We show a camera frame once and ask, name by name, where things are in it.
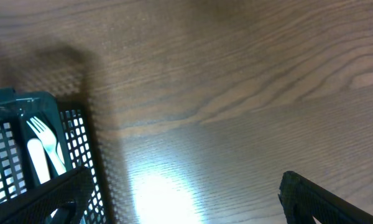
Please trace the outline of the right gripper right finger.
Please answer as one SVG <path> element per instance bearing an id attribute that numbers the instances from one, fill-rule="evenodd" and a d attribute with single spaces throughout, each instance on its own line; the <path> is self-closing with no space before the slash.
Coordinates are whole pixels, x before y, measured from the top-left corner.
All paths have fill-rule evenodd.
<path id="1" fill-rule="evenodd" d="M 283 173 L 278 194 L 288 224 L 373 223 L 373 215 L 355 207 L 294 171 Z"/>

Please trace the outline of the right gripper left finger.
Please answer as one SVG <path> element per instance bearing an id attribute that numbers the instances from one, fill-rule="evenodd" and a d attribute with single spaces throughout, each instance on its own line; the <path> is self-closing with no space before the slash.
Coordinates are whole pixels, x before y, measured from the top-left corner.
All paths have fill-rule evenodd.
<path id="1" fill-rule="evenodd" d="M 79 223 L 94 190 L 91 169 L 72 169 L 24 194 L 0 203 L 0 223 Z"/>

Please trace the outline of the white plastic fork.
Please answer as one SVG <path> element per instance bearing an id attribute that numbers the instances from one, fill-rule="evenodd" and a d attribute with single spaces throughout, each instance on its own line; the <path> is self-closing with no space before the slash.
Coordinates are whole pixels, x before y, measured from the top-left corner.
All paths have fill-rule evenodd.
<path id="1" fill-rule="evenodd" d="M 50 172 L 41 141 L 37 138 L 30 139 L 27 142 L 27 149 L 32 159 L 32 163 L 40 184 L 48 182 L 50 180 Z"/>
<path id="2" fill-rule="evenodd" d="M 58 175 L 64 174 L 67 170 L 57 153 L 57 138 L 53 131 L 38 117 L 34 116 L 26 121 L 35 135 L 40 139 L 45 152 L 48 154 Z"/>

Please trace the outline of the white plastic spoon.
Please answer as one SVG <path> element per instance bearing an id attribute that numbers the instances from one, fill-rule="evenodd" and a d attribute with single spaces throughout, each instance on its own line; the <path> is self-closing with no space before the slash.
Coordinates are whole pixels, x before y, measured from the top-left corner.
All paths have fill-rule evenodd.
<path id="1" fill-rule="evenodd" d="M 60 145 L 59 142 L 57 143 L 57 154 L 58 154 L 58 157 L 59 157 L 60 161 L 62 162 L 62 164 L 65 165 L 65 160 L 64 160 L 64 157 L 63 157 L 63 153 L 62 153 L 62 148 L 61 148 L 61 145 Z"/>

